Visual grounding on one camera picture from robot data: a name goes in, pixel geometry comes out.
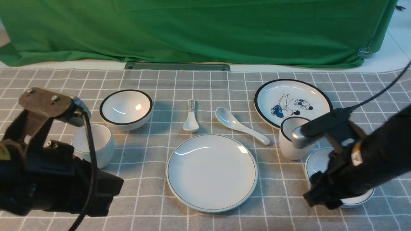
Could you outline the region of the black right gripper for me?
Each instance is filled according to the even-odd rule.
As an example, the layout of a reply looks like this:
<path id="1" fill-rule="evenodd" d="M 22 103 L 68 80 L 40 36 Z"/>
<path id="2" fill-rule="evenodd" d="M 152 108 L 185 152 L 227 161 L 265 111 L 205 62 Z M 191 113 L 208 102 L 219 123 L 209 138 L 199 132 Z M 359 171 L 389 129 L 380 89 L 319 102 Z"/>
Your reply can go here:
<path id="1" fill-rule="evenodd" d="M 379 130 L 361 136 L 352 128 L 330 133 L 304 128 L 303 136 L 326 136 L 334 147 L 327 169 L 310 177 L 311 188 L 303 195 L 309 206 L 323 204 L 336 209 L 342 199 L 361 196 L 379 184 Z"/>

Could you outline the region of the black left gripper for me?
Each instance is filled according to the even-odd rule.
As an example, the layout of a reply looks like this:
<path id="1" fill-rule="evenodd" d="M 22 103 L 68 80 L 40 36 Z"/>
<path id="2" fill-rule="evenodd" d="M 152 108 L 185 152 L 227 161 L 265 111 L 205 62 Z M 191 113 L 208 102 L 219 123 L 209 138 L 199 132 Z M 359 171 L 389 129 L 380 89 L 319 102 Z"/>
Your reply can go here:
<path id="1" fill-rule="evenodd" d="M 54 118 L 23 110 L 1 140 L 1 210 L 107 216 L 124 180 L 74 156 L 74 147 L 50 140 Z"/>

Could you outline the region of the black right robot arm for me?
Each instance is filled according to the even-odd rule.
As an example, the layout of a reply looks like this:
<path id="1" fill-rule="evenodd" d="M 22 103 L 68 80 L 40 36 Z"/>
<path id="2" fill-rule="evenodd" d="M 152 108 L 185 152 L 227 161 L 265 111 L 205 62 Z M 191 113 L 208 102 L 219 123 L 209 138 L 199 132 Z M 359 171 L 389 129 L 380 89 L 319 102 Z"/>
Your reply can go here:
<path id="1" fill-rule="evenodd" d="M 349 120 L 350 114 L 348 108 L 338 108 L 300 128 L 300 146 L 322 137 L 333 146 L 326 170 L 310 177 L 310 190 L 303 195 L 310 207 L 337 209 L 342 199 L 410 172 L 410 106 L 369 135 Z"/>

